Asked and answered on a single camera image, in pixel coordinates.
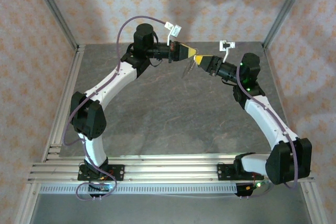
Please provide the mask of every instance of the white mounting bracket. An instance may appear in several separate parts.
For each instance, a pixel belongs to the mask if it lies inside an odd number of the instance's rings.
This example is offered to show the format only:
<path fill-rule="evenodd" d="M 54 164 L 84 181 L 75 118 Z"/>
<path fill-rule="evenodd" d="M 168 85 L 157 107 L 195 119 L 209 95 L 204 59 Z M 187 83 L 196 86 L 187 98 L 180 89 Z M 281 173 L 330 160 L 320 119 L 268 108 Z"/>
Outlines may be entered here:
<path fill-rule="evenodd" d="M 169 23 L 169 22 L 166 22 L 164 27 L 170 30 L 168 37 L 167 37 L 167 46 L 169 46 L 170 36 L 177 38 L 182 27 L 178 25 L 173 25 L 172 23 Z"/>
<path fill-rule="evenodd" d="M 226 52 L 225 57 L 223 59 L 223 63 L 225 62 L 227 56 L 229 55 L 229 49 L 230 48 L 236 48 L 235 42 L 227 42 L 226 40 L 220 40 L 219 41 L 219 51 L 220 52 Z"/>

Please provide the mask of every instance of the floral wallpaper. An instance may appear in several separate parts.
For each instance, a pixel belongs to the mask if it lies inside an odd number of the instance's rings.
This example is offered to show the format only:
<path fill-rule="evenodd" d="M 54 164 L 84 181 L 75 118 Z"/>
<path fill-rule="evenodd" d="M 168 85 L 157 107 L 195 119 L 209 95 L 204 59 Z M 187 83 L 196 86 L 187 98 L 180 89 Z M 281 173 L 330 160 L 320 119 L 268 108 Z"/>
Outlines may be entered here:
<path fill-rule="evenodd" d="M 312 171 L 336 223 L 336 0 L 297 0 L 268 55 L 290 126 L 312 142 Z"/>
<path fill-rule="evenodd" d="M 44 0 L 0 0 L 0 219 L 13 223 L 74 52 Z"/>
<path fill-rule="evenodd" d="M 285 0 L 56 0 L 77 43 L 115 42 L 121 25 L 149 15 L 182 26 L 180 41 L 263 41 Z M 122 41 L 133 40 L 134 25 Z M 167 30 L 157 28 L 162 41 Z"/>

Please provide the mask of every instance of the metal bracket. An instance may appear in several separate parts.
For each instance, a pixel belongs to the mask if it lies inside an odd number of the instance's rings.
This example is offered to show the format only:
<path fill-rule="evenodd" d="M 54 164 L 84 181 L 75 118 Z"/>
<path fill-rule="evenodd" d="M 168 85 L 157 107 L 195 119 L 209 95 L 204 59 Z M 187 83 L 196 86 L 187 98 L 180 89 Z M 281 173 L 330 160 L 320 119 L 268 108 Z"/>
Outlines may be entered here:
<path fill-rule="evenodd" d="M 178 26 L 178 25 L 173 25 L 169 22 L 166 22 L 166 24 L 164 25 L 165 28 L 167 28 L 170 32 L 167 36 L 167 46 L 169 46 L 170 44 L 170 36 L 173 36 L 175 38 L 178 37 L 182 27 L 181 26 Z"/>
<path fill-rule="evenodd" d="M 219 41 L 219 51 L 220 52 L 226 52 L 225 56 L 223 58 L 223 63 L 225 62 L 227 56 L 229 55 L 229 49 L 230 48 L 236 48 L 235 42 L 227 42 L 226 40 L 220 40 Z"/>
<path fill-rule="evenodd" d="M 113 177 L 115 177 L 117 181 L 124 180 L 124 171 L 125 171 L 124 165 L 109 164 L 107 165 L 106 170 Z M 79 172 L 78 172 L 78 177 L 77 177 L 78 181 L 92 181 L 92 180 L 97 180 L 96 178 L 97 178 L 97 173 L 89 169 L 85 164 L 82 164 L 79 166 Z M 112 178 L 106 177 L 105 181 L 110 181 L 110 180 L 112 180 Z"/>
<path fill-rule="evenodd" d="M 217 164 L 218 180 L 264 180 L 264 177 L 248 172 L 236 172 L 234 164 Z"/>
<path fill-rule="evenodd" d="M 65 19 L 63 18 L 63 15 L 61 11 L 59 10 L 58 6 L 56 5 L 55 0 L 44 0 L 49 7 L 51 13 L 54 15 L 54 18 L 60 28 L 62 29 L 64 35 L 66 36 L 68 42 L 70 43 L 71 47 L 76 50 L 78 48 L 78 44 L 76 43 L 76 40 L 71 33 L 71 30 L 69 26 L 67 25 Z"/>
<path fill-rule="evenodd" d="M 71 95 L 75 89 L 77 75 L 84 55 L 85 45 L 80 45 L 77 49 L 71 67 L 68 72 L 68 79 L 63 88 L 61 99 L 57 107 L 57 113 L 51 126 L 48 142 L 42 157 L 42 162 L 47 160 L 49 148 L 61 144 L 61 135 L 68 118 L 68 110 L 71 104 Z"/>

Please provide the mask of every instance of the aluminum frame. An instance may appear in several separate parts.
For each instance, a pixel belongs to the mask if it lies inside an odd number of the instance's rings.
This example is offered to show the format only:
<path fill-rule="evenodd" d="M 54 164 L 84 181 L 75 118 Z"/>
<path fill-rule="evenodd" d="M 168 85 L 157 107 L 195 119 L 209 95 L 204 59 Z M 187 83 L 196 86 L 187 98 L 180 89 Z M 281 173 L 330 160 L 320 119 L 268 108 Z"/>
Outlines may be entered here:
<path fill-rule="evenodd" d="M 76 194 L 80 186 L 76 184 L 52 183 L 41 185 L 39 194 Z M 92 187 L 79 187 L 78 194 L 106 194 Z M 234 183 L 198 183 L 198 184 L 118 184 L 113 194 L 143 194 L 143 195 L 176 195 L 176 194 L 232 194 L 237 193 L 237 185 Z"/>
<path fill-rule="evenodd" d="M 77 181 L 78 164 L 84 160 L 84 157 L 62 158 L 59 156 L 59 153 L 61 150 L 60 136 L 68 116 L 71 94 L 75 88 L 84 51 L 85 46 L 81 45 L 73 59 L 58 106 L 58 113 L 51 128 L 44 157 L 41 163 L 34 163 L 31 168 L 15 223 L 30 222 L 41 186 L 45 187 L 54 184 L 63 184 L 66 186 L 79 183 Z M 120 182 L 120 185 L 217 185 L 216 165 L 220 162 L 230 164 L 234 161 L 236 155 L 139 155 L 109 157 L 109 162 L 125 165 L 124 181 Z M 300 179 L 299 184 L 303 190 L 312 223 L 328 223 L 314 176 Z"/>
<path fill-rule="evenodd" d="M 62 29 L 64 35 L 66 36 L 68 42 L 70 43 L 71 47 L 76 50 L 78 48 L 78 44 L 76 43 L 76 40 L 66 23 L 65 19 L 63 18 L 63 15 L 61 11 L 59 10 L 58 6 L 55 3 L 55 0 L 44 0 L 49 7 L 51 13 L 53 14 L 56 22 L 58 23 L 59 27 Z"/>
<path fill-rule="evenodd" d="M 278 33 L 282 23 L 285 21 L 288 13 L 290 12 L 293 4 L 295 3 L 296 0 L 285 0 L 282 8 L 280 9 L 280 12 L 275 19 L 270 31 L 268 32 L 264 42 L 263 42 L 263 48 L 266 50 L 270 44 L 272 43 L 274 37 Z"/>

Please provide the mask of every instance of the metal plate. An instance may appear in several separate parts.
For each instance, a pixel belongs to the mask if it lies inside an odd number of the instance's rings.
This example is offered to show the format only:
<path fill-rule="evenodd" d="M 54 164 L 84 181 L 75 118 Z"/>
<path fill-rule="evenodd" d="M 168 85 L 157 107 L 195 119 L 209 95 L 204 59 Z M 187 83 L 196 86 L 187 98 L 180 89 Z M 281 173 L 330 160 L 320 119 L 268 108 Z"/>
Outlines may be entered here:
<path fill-rule="evenodd" d="M 40 194 L 75 194 L 80 184 L 43 184 Z M 79 194 L 97 192 L 89 187 L 80 187 Z M 119 184 L 113 194 L 233 194 L 234 183 L 198 184 Z"/>
<path fill-rule="evenodd" d="M 217 164 L 232 164 L 238 154 L 140 155 L 109 157 L 111 164 L 125 165 L 124 181 L 128 184 L 217 183 Z M 60 158 L 48 155 L 46 163 L 34 163 L 30 183 L 77 183 L 78 164 L 84 157 Z M 252 182 L 231 180 L 231 183 Z M 312 181 L 311 177 L 299 181 Z"/>
<path fill-rule="evenodd" d="M 264 180 L 264 177 L 256 173 L 235 174 L 233 164 L 217 164 L 218 180 Z"/>
<path fill-rule="evenodd" d="M 124 180 L 124 165 L 112 165 L 109 164 L 107 167 L 107 172 L 116 178 L 117 181 Z M 78 181 L 93 181 L 93 178 L 96 178 L 97 174 L 90 170 L 85 164 L 79 166 L 79 173 L 77 180 Z M 111 181 L 111 177 L 107 177 L 106 181 Z"/>

